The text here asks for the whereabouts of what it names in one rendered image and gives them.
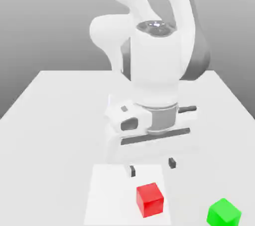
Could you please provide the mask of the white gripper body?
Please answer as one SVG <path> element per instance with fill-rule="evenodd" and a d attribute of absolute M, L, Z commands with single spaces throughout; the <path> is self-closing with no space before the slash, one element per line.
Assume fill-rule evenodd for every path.
<path fill-rule="evenodd" d="M 133 164 L 151 160 L 161 155 L 184 151 L 195 144 L 197 117 L 181 117 L 169 132 L 159 136 L 141 135 L 123 137 L 106 121 L 106 162 L 108 164 Z"/>

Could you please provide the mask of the small red cube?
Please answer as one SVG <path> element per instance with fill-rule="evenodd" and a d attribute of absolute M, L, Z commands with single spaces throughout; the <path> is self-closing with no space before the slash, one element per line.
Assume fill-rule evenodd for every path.
<path fill-rule="evenodd" d="M 143 218 L 163 212 L 164 196 L 156 183 L 136 188 L 136 204 Z"/>

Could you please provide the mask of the small green cube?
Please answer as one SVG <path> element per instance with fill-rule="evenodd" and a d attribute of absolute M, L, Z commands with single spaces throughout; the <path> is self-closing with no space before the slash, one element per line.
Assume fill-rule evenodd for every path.
<path fill-rule="evenodd" d="M 239 226 L 242 212 L 225 198 L 209 207 L 206 222 L 210 226 Z"/>

